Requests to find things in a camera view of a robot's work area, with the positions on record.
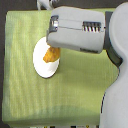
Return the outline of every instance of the green towel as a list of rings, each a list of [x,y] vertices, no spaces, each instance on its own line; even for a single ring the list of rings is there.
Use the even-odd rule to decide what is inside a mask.
[[[33,50],[46,36],[50,15],[50,11],[7,13],[3,121],[13,127],[98,125],[103,94],[118,69],[105,51],[61,49],[55,75],[40,77],[33,66]]]

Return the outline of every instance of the gray table surface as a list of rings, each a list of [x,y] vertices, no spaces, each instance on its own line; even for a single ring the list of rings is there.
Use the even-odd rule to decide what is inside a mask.
[[[55,5],[79,8],[115,8],[128,0],[60,0]],[[9,128],[2,122],[2,99],[4,79],[5,20],[10,10],[37,10],[36,0],[0,0],[0,128]]]

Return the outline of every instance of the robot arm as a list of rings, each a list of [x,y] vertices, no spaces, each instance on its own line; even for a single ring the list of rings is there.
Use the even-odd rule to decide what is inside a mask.
[[[117,7],[109,20],[105,23],[107,20],[101,12],[57,8],[52,12],[47,42],[53,47],[82,52],[107,50],[120,73],[105,92],[100,128],[128,128],[128,3]]]

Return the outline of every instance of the white plate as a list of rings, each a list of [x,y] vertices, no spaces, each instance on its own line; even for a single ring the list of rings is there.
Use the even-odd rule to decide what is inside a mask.
[[[35,70],[44,78],[51,77],[56,72],[59,65],[59,59],[55,62],[49,63],[46,63],[43,60],[43,57],[45,56],[49,47],[50,46],[46,43],[46,37],[43,37],[37,42],[33,52],[33,64]]]

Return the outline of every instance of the yellow food item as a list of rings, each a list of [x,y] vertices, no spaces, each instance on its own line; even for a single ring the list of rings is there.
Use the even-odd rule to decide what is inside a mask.
[[[54,48],[51,47],[47,50],[45,56],[43,57],[43,60],[48,62],[55,62],[60,57],[60,48]]]

